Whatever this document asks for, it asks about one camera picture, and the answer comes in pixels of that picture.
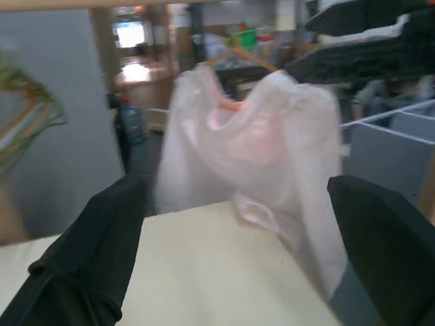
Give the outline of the yellow wire hanger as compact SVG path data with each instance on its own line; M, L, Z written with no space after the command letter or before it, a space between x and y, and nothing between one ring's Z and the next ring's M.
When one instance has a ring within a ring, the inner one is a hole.
M226 57L228 56L240 56L244 59L247 59L249 61L252 61L254 63L256 63L259 67L262 67L264 69L266 69L268 72L275 72L278 70L277 67L268 64L266 61L262 60L259 56L256 56L255 54L251 54L248 51L242 49L242 48L232 48L231 50L224 52L218 56L214 56L213 58L210 58L204 62L202 62L202 65L209 65L212 66L215 63L224 60ZM219 107L226 109L228 111L238 111L240 109L240 102L234 102L228 98L224 98L224 96L219 96L218 99L218 105Z

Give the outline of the white shorts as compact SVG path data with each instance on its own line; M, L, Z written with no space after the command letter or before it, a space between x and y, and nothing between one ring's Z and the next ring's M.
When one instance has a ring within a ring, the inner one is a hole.
M282 239L326 299L347 267L327 190L340 171L339 108L328 90L275 71L236 103L210 67L176 79L154 189L158 211L231 201L238 216Z

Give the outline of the seated person in grey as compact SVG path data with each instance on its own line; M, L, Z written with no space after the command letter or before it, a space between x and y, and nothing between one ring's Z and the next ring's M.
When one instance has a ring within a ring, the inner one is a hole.
M435 98L435 75L368 82L353 98L355 120L386 113Z

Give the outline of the grey cubicle divider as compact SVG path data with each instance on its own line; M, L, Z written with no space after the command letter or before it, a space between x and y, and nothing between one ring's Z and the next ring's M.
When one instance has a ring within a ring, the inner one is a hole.
M343 172L424 203L435 174L435 99L341 125Z

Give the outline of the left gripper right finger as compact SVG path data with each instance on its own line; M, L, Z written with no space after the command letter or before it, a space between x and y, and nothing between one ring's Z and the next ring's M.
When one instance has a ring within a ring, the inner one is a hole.
M435 226L403 195L358 177L328 181L349 260L385 326L435 326Z

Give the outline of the grey partition panel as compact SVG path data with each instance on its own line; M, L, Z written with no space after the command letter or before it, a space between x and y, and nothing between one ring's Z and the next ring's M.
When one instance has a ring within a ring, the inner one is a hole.
M87 10L0 12L0 50L46 85L67 123L0 176L0 245L59 234L123 175Z

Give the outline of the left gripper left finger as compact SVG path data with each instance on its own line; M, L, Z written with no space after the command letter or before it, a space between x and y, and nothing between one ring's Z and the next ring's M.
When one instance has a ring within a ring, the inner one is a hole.
M0 326L115 326L148 208L148 179L125 175L94 195L27 268Z

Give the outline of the bundle of coloured hangers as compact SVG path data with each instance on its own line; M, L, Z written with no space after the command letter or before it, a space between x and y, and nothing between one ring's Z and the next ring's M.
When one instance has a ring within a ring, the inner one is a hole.
M11 50L0 50L0 176L17 165L45 130L67 123L63 106L28 74Z

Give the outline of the dark blue bag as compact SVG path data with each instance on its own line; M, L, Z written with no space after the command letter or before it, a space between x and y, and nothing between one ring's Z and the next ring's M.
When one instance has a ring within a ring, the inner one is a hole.
M147 145L141 111L132 106L128 97L120 99L116 116L116 132L122 163L126 173L147 172Z

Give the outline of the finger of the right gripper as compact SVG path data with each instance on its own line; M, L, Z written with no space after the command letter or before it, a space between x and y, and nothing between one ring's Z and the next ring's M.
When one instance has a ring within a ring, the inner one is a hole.
M296 79L370 79L369 42L320 44L292 63Z

